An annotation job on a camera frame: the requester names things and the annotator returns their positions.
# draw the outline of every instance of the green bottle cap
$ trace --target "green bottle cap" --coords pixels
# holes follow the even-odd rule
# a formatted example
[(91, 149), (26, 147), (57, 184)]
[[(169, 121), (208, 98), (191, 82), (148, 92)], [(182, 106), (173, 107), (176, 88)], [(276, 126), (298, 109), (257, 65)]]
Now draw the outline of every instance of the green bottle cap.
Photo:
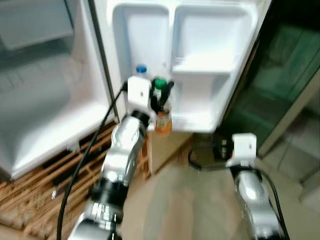
[(167, 85), (167, 81), (164, 78), (156, 78), (155, 79), (155, 88), (158, 90), (163, 89)]

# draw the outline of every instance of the open refrigerator door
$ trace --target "open refrigerator door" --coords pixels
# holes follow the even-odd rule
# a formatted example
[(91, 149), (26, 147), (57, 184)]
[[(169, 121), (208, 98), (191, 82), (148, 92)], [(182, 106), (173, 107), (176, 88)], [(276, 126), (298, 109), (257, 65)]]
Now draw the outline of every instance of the open refrigerator door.
[[(222, 121), (270, 1), (95, 4), (114, 91), (144, 64), (151, 80), (162, 77), (175, 83), (173, 131), (209, 133)], [(131, 106), (123, 98), (117, 109), (121, 118)]]

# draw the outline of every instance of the wooden slat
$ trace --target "wooden slat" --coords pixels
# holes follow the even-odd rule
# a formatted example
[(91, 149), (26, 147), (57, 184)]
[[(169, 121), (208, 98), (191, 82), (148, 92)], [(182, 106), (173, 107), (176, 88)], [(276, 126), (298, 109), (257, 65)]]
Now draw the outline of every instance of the wooden slat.
[[(100, 169), (97, 168), (94, 170), (94, 173), (96, 175), (99, 175), (98, 173), (100, 172)], [(85, 176), (83, 178), (81, 178), (73, 187), (72, 187), (72, 191), (71, 191), (71, 194), (68, 198), (68, 202), (70, 201), (71, 199), (71, 196), (74, 196), (75, 193), (78, 193), (78, 189), (83, 189), (83, 186), (86, 185), (88, 182), (91, 181), (91, 178), (90, 176)], [(60, 208), (60, 205), (61, 205), (61, 202), (62, 202), (62, 199), (64, 198), (64, 195), (61, 194), (59, 195), (57, 198), (55, 198), (54, 200), (50, 200), (44, 207), (41, 208), (40, 211), (38, 211), (36, 213), (36, 215), (33, 217), (34, 219), (42, 219), (43, 217), (48, 217), (49, 214), (48, 212), (50, 213), (50, 211), (53, 209), (53, 208)]]
[[(91, 148), (90, 153), (96, 151), (98, 148), (100, 148), (101, 146), (103, 146), (105, 144), (109, 144), (110, 142), (111, 142), (111, 135), (108, 135), (106, 138), (102, 139), (100, 142), (98, 142), (96, 145), (94, 145)], [(79, 156), (75, 157), (70, 162), (66, 163), (65, 165), (63, 165), (62, 167), (60, 167), (59, 169), (57, 169), (53, 173), (47, 175), (42, 180), (38, 181), (34, 186), (35, 187), (39, 187), (39, 186), (42, 186), (44, 184), (47, 184), (47, 183), (51, 182), (53, 179), (58, 177), (60, 174), (62, 174), (63, 172), (65, 172), (66, 170), (70, 169), (71, 167), (73, 167), (78, 162), (80, 162), (82, 157), (83, 157), (82, 154), (80, 154)]]
[[(96, 159), (94, 159), (93, 161), (89, 162), (87, 165), (83, 166), (80, 171), (79, 171), (79, 175), (84, 173), (86, 171), (86, 168), (93, 166), (94, 164), (96, 164), (97, 162), (101, 161), (105, 155), (106, 155), (107, 151), (104, 151), (103, 153), (101, 153), (98, 157), (96, 157)], [(60, 183), (60, 186), (63, 186), (64, 184), (66, 184), (67, 182), (69, 182), (71, 180), (71, 176), (68, 177), (66, 180), (64, 180), (62, 183)], [(52, 192), (58, 188), (59, 186), (54, 186), (52, 188), (49, 188), (48, 190), (46, 190), (45, 192), (43, 192), (41, 195), (42, 198), (48, 198), (52, 195)], [(0, 206), (0, 211), (9, 211), (12, 208), (15, 208), (16, 206), (18, 206), (19, 204), (28, 201), (30, 198), (32, 198), (32, 196), (38, 194), (39, 192), (41, 192), (40, 188), (35, 188), (33, 190), (31, 190), (30, 192), (24, 193), (22, 192), (20, 195), (17, 195), (15, 197), (13, 197), (11, 200), (5, 202), (4, 204), (2, 204)]]
[(37, 173), (36, 175), (30, 177), (28, 180), (24, 181), (22, 184), (17, 185), (14, 189), (11, 191), (7, 192), (6, 194), (1, 194), (0, 195), (0, 202), (5, 200), (8, 197), (11, 197), (13, 194), (15, 194), (18, 191), (22, 191), (23, 189), (30, 187), (34, 183), (36, 183), (39, 179), (45, 177), (47, 174), (52, 172), (54, 169), (60, 167), (63, 165), (65, 162), (69, 161), (72, 157), (76, 156), (76, 153), (70, 153), (67, 156), (61, 158), (59, 161), (55, 162), (51, 166), (45, 168), (43, 171)]
[[(99, 175), (96, 175), (95, 177), (91, 178), (90, 180), (88, 180), (86, 183), (82, 184), (78, 189), (76, 189), (74, 192), (72, 192), (68, 198), (68, 203), (72, 202), (75, 198), (78, 197), (79, 194), (81, 194), (83, 191), (88, 191), (88, 188), (93, 185), (98, 179), (99, 179)], [(56, 204), (55, 206), (53, 206), (51, 209), (49, 209), (47, 212), (44, 213), (44, 215), (42, 215), (39, 218), (36, 218), (34, 221), (32, 221), (31, 223), (29, 223), (25, 229), (24, 229), (24, 233), (30, 233), (30, 231), (32, 230), (32, 228), (34, 226), (38, 226), (41, 224), (41, 222), (45, 221), (46, 218), (52, 216), (53, 214), (56, 214), (60, 209), (60, 205)]]
[(7, 182), (2, 182), (0, 183), (0, 190), (3, 189), (5, 186), (7, 186), (8, 183)]
[(14, 180), (14, 184), (15, 185), (22, 184), (25, 181), (27, 181), (29, 178), (33, 177), (34, 175), (38, 174), (39, 172), (41, 172), (43, 170), (44, 170), (44, 168), (42, 166), (39, 166), (39, 167), (33, 169), (32, 171), (26, 173), (25, 175), (21, 176), (17, 180)]
[(141, 157), (141, 159), (139, 160), (136, 168), (139, 169), (139, 168), (141, 168), (141, 167), (144, 167), (144, 164), (145, 164), (145, 163), (148, 163), (148, 161), (149, 161), (149, 157), (148, 157), (148, 156), (146, 156), (146, 157)]
[[(62, 237), (65, 238), (66, 232), (68, 232), (70, 229), (72, 229), (78, 219), (78, 217), (80, 216), (80, 214), (84, 211), (85, 209), (85, 205), (86, 205), (86, 201), (83, 201), (83, 199), (81, 199), (79, 201), (79, 204), (74, 203), (74, 208), (70, 209), (66, 214), (65, 217), (63, 218), (63, 228), (62, 228)], [(57, 219), (58, 216), (55, 215), (55, 221), (53, 221), (54, 224), (54, 228), (53, 231), (51, 232), (51, 234), (48, 237), (49, 239), (55, 240), (57, 237)]]
[[(97, 140), (101, 140), (101, 142), (96, 143), (96, 145), (94, 145), (91, 149), (90, 152), (94, 152), (95, 150), (97, 150), (99, 147), (101, 147), (103, 144), (108, 143), (109, 140), (111, 139), (111, 132), (113, 130), (114, 126), (112, 126), (111, 128), (107, 129), (106, 131), (100, 133), (97, 137)], [(83, 144), (81, 146), (81, 150), (86, 149), (89, 146), (89, 142)], [(43, 169), (42, 171), (38, 172), (37, 174), (34, 174), (33, 176), (31, 176), (30, 178), (26, 178), (26, 180), (23, 179), (23, 181), (21, 180), (17, 180), (18, 182), (21, 182), (20, 185), (17, 185), (14, 189), (7, 189), (7, 193), (1, 193), (0, 194), (0, 202), (2, 202), (3, 200), (5, 200), (6, 198), (12, 196), (13, 194), (15, 194), (18, 191), (23, 190), (24, 188), (27, 188), (31, 185), (33, 185), (34, 183), (36, 183), (39, 179), (42, 179), (43, 177), (45, 177), (46, 175), (48, 175), (50, 172), (54, 171), (55, 169), (57, 169), (58, 167), (61, 167), (62, 165), (64, 165), (67, 161), (69, 161), (71, 158), (77, 156), (78, 153), (75, 152), (71, 152), (68, 155), (64, 156), (63, 158), (61, 158), (59, 161), (55, 162), (54, 164), (50, 165), (49, 167)]]
[[(62, 224), (62, 232), (66, 229), (66, 226), (68, 224), (75, 224), (75, 221), (73, 223), (70, 223), (73, 219), (77, 220), (78, 216), (84, 211), (85, 205), (86, 205), (86, 195), (87, 192), (84, 191), (80, 195), (78, 195), (77, 198), (75, 198), (75, 201), (69, 203), (69, 206), (65, 208), (64, 211), (64, 218), (63, 218), (63, 224)], [(58, 214), (53, 214), (51, 217), (48, 218), (47, 222), (43, 222), (42, 225), (46, 226), (47, 224), (52, 225), (52, 231), (46, 232), (46, 235), (56, 236), (57, 233), (57, 222), (58, 222)], [(39, 225), (35, 226), (31, 231), (36, 232), (37, 229), (39, 229)]]

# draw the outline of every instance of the blue bottle cap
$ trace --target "blue bottle cap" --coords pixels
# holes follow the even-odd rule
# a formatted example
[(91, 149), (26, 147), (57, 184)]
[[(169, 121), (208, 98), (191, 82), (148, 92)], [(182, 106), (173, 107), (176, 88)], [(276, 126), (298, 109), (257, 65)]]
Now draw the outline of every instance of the blue bottle cap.
[(145, 65), (137, 65), (135, 68), (137, 73), (142, 73), (144, 74), (147, 71), (147, 67)]

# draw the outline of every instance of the wooden pallet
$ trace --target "wooden pallet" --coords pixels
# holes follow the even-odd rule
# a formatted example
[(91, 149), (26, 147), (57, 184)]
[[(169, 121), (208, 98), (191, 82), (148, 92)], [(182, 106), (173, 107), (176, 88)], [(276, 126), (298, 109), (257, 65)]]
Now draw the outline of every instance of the wooden pallet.
[[(99, 178), (101, 165), (111, 144), (114, 126), (106, 126), (98, 135), (90, 151), (90, 161), (79, 171), (78, 180), (73, 185), (65, 209), (63, 239), (68, 238), (78, 216), (84, 210), (89, 188)], [(44, 164), (13, 182), (0, 183), (0, 224), (20, 230), (22, 236), (56, 239), (57, 219), (64, 193), (52, 199), (53, 191), (69, 183), (73, 168), (81, 160), (90, 140), (91, 136), (80, 141), (82, 144), (79, 152), (64, 152), (51, 159), (50, 164)], [(148, 165), (144, 150), (140, 154), (138, 166), (146, 172), (145, 176), (149, 176), (146, 163)]]

